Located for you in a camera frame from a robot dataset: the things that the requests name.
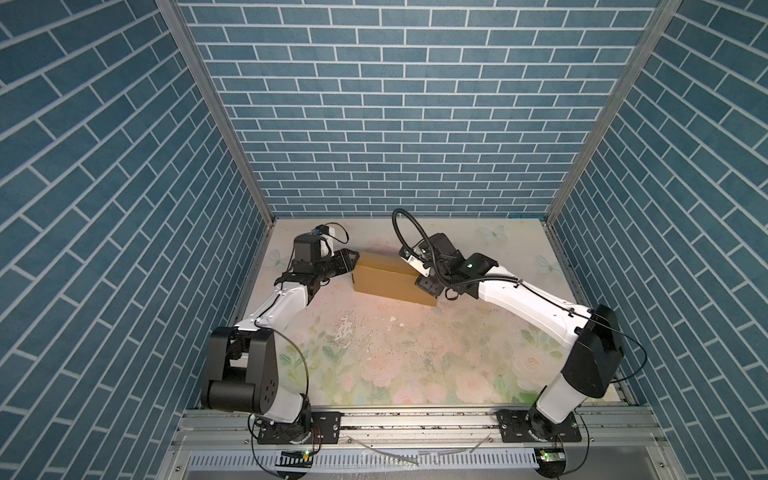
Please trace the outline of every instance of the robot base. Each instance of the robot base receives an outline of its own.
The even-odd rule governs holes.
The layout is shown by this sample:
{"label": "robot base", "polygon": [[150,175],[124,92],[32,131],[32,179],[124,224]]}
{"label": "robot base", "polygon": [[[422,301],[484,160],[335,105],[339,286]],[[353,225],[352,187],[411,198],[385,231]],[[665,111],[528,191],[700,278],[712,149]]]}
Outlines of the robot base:
{"label": "robot base", "polygon": [[323,444],[335,445],[339,443],[339,427],[341,423],[340,412],[311,412],[312,425],[308,429],[304,429],[302,426],[296,423],[273,423],[272,425],[264,423],[261,425],[261,430],[258,435],[259,445],[295,445],[290,442],[291,439],[301,439],[305,434],[303,444],[312,443],[312,436],[309,435],[310,429],[315,428],[314,425],[319,427]]}
{"label": "robot base", "polygon": [[[531,426],[528,424],[528,410],[499,410],[496,412],[499,431],[502,433],[504,443],[521,442],[551,442],[551,439],[540,439],[531,432]],[[576,417],[573,412],[569,413],[565,421],[561,423],[560,436],[563,442],[580,442],[581,433],[576,423]]]}

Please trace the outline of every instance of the wall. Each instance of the wall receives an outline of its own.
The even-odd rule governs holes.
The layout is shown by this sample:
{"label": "wall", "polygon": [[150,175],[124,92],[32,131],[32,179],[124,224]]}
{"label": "wall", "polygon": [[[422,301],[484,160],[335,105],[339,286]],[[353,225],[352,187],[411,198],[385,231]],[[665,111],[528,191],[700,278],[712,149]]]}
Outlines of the wall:
{"label": "wall", "polygon": [[543,216],[656,3],[182,1],[277,215],[472,217]]}
{"label": "wall", "polygon": [[684,0],[554,224],[689,478],[766,478],[766,24]]}
{"label": "wall", "polygon": [[0,24],[0,478],[143,478],[263,221],[152,0]]}

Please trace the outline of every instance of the metal rail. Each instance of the metal rail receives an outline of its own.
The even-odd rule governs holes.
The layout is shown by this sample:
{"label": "metal rail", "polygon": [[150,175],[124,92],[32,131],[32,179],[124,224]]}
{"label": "metal rail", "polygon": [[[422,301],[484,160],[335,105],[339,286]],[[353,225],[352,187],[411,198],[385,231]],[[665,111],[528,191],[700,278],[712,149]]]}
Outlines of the metal rail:
{"label": "metal rail", "polygon": [[[475,445],[488,437],[480,448],[500,445],[515,447],[541,446],[537,442],[503,444],[495,411],[485,407],[348,407],[328,409],[343,414],[339,444],[329,449],[359,449],[353,440],[385,448],[460,448]],[[181,419],[170,450],[243,450],[250,449],[244,413],[215,410],[187,410]],[[589,437],[583,431],[582,442],[569,445],[594,446],[665,446],[667,440],[648,406],[583,406],[578,422],[583,419]],[[256,449],[274,449],[273,445],[255,445]]]}

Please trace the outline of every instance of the flower pattern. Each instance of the flower pattern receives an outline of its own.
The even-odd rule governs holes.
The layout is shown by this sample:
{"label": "flower pattern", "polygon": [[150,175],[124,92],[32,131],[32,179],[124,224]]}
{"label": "flower pattern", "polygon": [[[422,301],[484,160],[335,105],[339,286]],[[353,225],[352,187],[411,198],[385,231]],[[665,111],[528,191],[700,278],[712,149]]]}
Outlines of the flower pattern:
{"label": "flower pattern", "polygon": [[[286,268],[293,237],[321,220],[280,220],[249,309],[256,309]],[[350,219],[349,248],[395,254],[389,220]],[[426,220],[466,256],[476,250],[515,275],[572,299],[536,220]],[[284,333],[301,348],[314,405],[460,405],[533,402],[568,354],[549,335],[490,303],[462,296],[435,307],[353,291],[350,276],[332,279]],[[296,350],[276,339],[283,386],[302,392]],[[618,400],[611,386],[604,399]]]}

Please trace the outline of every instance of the aluminum frame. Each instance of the aluminum frame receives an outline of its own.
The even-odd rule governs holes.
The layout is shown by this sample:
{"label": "aluminum frame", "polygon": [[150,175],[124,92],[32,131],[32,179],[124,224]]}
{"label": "aluminum frame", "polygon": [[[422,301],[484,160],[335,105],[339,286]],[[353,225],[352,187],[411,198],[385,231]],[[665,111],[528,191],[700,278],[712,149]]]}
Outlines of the aluminum frame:
{"label": "aluminum frame", "polygon": [[267,226],[271,227],[275,223],[275,216],[261,191],[261,187],[259,187],[259,183],[253,173],[253,168],[251,168],[248,161],[248,156],[243,149],[243,145],[240,143],[240,139],[237,138],[232,121],[227,114],[227,110],[224,108],[221,97],[219,97],[214,87],[214,81],[211,80],[210,73],[205,66],[202,55],[200,55],[200,50],[197,49],[192,37],[192,31],[184,19],[184,14],[181,12],[177,0],[156,0],[156,3],[160,14],[163,16],[163,20],[168,25],[170,36],[176,42],[181,56],[187,63],[194,83],[200,90],[200,94],[203,95],[203,100],[208,106],[210,115],[213,117],[221,137],[224,139],[224,143],[227,144],[227,148],[232,154],[234,163],[243,177],[250,196],[264,217]]}
{"label": "aluminum frame", "polygon": [[237,297],[237,304],[235,306],[235,310],[232,312],[230,321],[227,324],[228,326],[232,326],[235,323],[241,321],[242,318],[247,314],[246,309],[248,308],[250,296],[253,293],[253,286],[256,285],[256,278],[259,276],[259,270],[261,270],[261,266],[264,264],[264,258],[266,258],[266,250],[270,246],[270,240],[272,240],[272,233],[274,233],[274,230],[274,223],[266,226],[266,231],[264,232],[261,244],[256,251],[256,255],[253,256],[253,261],[251,261],[250,267],[248,268],[248,275],[245,278],[243,288],[240,289],[240,295]]}
{"label": "aluminum frame", "polygon": [[598,145],[603,141],[603,137],[608,132],[608,128],[613,123],[614,118],[616,118],[627,95],[629,95],[634,82],[643,71],[645,62],[650,58],[650,54],[653,53],[656,45],[659,43],[661,35],[667,29],[681,2],[682,0],[660,0],[654,13],[651,14],[643,31],[643,36],[632,50],[627,63],[624,65],[624,70],[621,71],[619,78],[616,80],[614,89],[608,95],[605,106],[600,110],[592,130],[587,134],[581,149],[574,159],[574,163],[571,165],[571,169],[565,175],[560,189],[547,208],[546,218],[548,222],[554,221],[563,210],[568,196],[576,187],[581,174],[587,169],[589,162],[592,160],[592,155],[594,155]]}
{"label": "aluminum frame", "polygon": [[[526,409],[527,405],[485,406],[400,406],[400,407],[316,407],[316,411],[332,410],[343,414],[339,444],[324,449],[343,452],[363,447],[352,439],[384,449],[456,449],[477,445],[480,452],[499,447],[538,447],[539,442],[503,443],[495,412],[502,408]],[[628,406],[622,402],[582,406],[578,409],[582,429],[581,442],[571,446],[645,447],[654,461],[660,480],[676,480],[679,476],[664,432],[649,406]],[[183,478],[187,461],[193,452],[249,450],[250,433],[246,413],[216,410],[186,410],[179,429],[171,441],[157,478]],[[581,422],[589,430],[586,435]],[[257,451],[274,450],[274,445],[254,445]]]}

